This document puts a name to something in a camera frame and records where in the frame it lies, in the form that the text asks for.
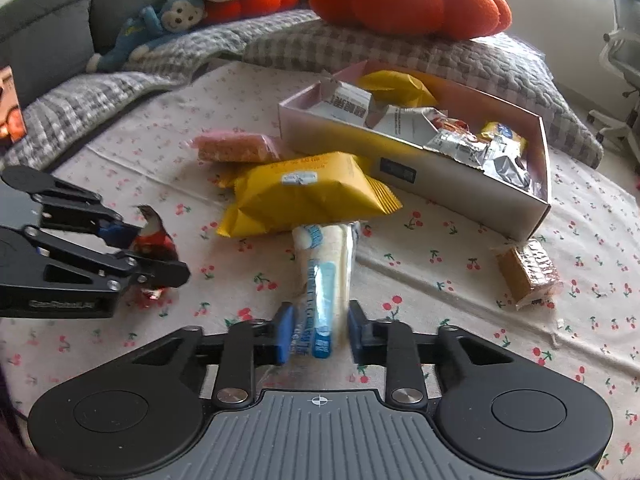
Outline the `grey checkered large cushion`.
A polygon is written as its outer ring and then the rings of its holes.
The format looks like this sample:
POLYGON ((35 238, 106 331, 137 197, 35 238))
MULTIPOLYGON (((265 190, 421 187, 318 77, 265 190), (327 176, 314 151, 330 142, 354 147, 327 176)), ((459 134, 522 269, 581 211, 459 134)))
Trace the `grey checkered large cushion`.
POLYGON ((544 56, 503 32, 468 41, 392 38, 320 20, 250 40, 243 61, 281 70, 336 73, 371 60, 418 70, 498 96, 540 116, 552 148, 597 168, 603 148, 555 87, 544 56))

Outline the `blue monkey plush toy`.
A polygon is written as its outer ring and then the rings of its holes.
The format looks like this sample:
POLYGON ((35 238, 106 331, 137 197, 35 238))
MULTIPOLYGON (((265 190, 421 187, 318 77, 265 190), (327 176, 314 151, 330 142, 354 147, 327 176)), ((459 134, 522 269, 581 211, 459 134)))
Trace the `blue monkey plush toy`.
POLYGON ((203 0, 166 0, 158 10, 145 6, 122 25, 111 50, 90 58, 86 72, 118 72, 126 63, 139 61, 157 47, 187 34, 206 15, 203 0))

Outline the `red white candy pack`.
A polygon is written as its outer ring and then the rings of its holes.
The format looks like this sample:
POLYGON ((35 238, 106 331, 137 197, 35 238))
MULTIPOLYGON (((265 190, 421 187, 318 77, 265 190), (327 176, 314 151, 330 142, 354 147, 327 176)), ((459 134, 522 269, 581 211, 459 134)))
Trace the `red white candy pack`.
MULTIPOLYGON (((137 256, 158 261, 177 261, 178 252, 174 240, 165 229, 164 222, 156 210, 150 205, 137 205, 137 210, 145 220, 139 233, 130 245, 130 250, 137 256)), ((139 308, 161 306, 171 285, 163 287, 139 286, 134 293, 134 304, 139 308)))

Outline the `white grey triangular snack pack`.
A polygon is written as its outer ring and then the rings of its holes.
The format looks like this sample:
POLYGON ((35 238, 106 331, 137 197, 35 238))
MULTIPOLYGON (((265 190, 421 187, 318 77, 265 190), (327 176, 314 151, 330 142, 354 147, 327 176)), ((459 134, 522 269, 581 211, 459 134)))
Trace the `white grey triangular snack pack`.
POLYGON ((310 114, 364 127, 369 115, 372 94, 337 79, 320 82, 320 100, 308 108, 310 114))

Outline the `orange yellow wrapper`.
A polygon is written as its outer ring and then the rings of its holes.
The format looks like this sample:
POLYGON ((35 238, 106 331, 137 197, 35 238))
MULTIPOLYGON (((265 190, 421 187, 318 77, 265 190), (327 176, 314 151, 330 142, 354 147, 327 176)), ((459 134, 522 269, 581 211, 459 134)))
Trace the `orange yellow wrapper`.
POLYGON ((451 117, 436 117, 432 120, 432 123, 438 130, 445 129, 461 134, 471 133, 469 125, 460 119, 451 117))

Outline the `yellow snack pack front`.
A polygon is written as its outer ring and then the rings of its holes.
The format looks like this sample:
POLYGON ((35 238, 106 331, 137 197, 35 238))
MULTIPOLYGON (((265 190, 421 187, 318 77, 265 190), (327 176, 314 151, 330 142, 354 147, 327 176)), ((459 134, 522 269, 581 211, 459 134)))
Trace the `yellow snack pack front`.
POLYGON ((424 82, 397 70, 377 70, 361 76, 357 86, 371 93, 378 104, 399 107, 435 107, 438 101, 424 82))

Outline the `small yellow blue pack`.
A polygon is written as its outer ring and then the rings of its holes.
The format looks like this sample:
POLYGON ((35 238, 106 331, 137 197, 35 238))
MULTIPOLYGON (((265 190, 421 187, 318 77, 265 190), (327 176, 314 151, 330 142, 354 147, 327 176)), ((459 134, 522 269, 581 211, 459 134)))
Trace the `small yellow blue pack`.
POLYGON ((488 122, 480 129, 480 133, 477 136, 483 141, 497 141, 507 151, 513 152, 518 156, 524 154, 527 146, 527 141, 522 136, 501 122, 488 122))

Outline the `white blue long snack pack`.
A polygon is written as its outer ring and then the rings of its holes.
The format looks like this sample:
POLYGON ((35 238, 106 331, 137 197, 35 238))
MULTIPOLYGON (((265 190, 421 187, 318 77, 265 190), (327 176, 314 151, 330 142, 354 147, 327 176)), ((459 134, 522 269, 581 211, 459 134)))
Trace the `white blue long snack pack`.
POLYGON ((308 224, 292 232, 300 293, 292 353, 327 359, 348 343, 348 306, 360 223, 308 224))

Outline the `pink rice bar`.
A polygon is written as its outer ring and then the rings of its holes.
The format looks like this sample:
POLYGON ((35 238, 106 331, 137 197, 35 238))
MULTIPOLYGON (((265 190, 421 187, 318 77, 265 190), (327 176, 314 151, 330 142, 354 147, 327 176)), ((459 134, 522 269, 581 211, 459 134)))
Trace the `pink rice bar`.
POLYGON ((204 162, 247 162, 268 164, 280 162, 290 151, 272 136, 261 133, 210 130, 189 141, 204 162))

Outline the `grey checkered sofa blanket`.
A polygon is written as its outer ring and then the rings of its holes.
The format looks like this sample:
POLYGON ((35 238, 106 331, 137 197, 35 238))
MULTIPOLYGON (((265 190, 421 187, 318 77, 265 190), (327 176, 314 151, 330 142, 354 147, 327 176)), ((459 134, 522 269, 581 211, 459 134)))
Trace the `grey checkered sofa blanket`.
POLYGON ((256 38, 317 18, 302 9, 200 28, 127 64, 123 72, 73 76, 26 107, 26 136, 1 157, 1 166, 47 168, 142 96, 186 86, 214 58, 240 56, 256 38))

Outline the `orange pumpkin plush cushion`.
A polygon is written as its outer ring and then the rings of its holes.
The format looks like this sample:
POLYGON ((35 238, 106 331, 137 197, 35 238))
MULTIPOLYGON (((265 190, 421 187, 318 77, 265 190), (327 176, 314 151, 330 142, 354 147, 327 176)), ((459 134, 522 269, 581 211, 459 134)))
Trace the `orange pumpkin plush cushion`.
POLYGON ((387 36, 435 35, 462 41, 500 34, 512 24, 506 0, 308 0, 323 21, 387 36))

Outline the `brown rice bar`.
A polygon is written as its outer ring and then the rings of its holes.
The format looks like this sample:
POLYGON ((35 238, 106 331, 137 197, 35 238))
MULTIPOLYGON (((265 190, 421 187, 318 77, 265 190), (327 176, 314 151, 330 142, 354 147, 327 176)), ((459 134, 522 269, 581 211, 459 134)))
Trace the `brown rice bar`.
POLYGON ((554 297, 563 282, 539 240, 505 244, 492 252, 516 310, 533 306, 554 308, 554 297))

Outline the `small orange pumpkin cushion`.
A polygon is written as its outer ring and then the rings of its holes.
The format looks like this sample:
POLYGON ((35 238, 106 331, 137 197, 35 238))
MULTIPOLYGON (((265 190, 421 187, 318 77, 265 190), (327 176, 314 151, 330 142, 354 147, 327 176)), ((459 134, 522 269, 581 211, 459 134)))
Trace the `small orange pumpkin cushion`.
POLYGON ((225 2, 206 1, 204 25, 229 23, 244 18, 262 16, 292 10, 299 0, 229 0, 225 2))

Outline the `grey sofa backrest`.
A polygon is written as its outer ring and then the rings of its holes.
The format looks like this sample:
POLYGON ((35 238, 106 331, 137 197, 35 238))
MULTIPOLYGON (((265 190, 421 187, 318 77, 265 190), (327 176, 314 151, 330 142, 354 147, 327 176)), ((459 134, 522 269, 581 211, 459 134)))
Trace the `grey sofa backrest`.
POLYGON ((13 0, 1 8, 1 66, 27 106, 114 46, 122 24, 165 0, 13 0))

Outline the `large yellow snack pack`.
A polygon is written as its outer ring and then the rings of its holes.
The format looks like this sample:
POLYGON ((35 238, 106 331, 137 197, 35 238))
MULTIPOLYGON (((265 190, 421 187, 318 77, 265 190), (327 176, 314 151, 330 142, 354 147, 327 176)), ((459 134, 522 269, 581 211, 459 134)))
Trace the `large yellow snack pack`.
POLYGON ((368 176, 355 155, 343 152, 258 165, 235 177, 232 188, 234 201, 217 228, 223 237, 367 220, 402 208, 386 184, 368 176))

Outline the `white snack pack with text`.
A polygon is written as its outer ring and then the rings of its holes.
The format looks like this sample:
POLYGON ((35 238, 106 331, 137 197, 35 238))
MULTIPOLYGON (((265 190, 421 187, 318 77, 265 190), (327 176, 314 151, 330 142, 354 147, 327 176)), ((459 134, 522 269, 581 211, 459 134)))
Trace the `white snack pack with text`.
POLYGON ((389 105, 378 114, 380 119, 370 128, 386 136, 423 146, 437 136, 439 130, 433 125, 436 117, 448 117, 435 107, 399 107, 389 105))

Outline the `white black small snack pack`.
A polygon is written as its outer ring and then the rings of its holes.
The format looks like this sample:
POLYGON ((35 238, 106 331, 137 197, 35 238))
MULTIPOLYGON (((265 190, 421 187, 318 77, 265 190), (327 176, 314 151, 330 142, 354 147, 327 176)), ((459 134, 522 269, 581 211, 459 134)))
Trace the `white black small snack pack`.
POLYGON ((480 140, 472 133, 439 130, 429 144, 430 151, 445 155, 472 169, 482 170, 485 176, 529 192, 533 179, 523 162, 523 155, 507 151, 497 141, 480 140))

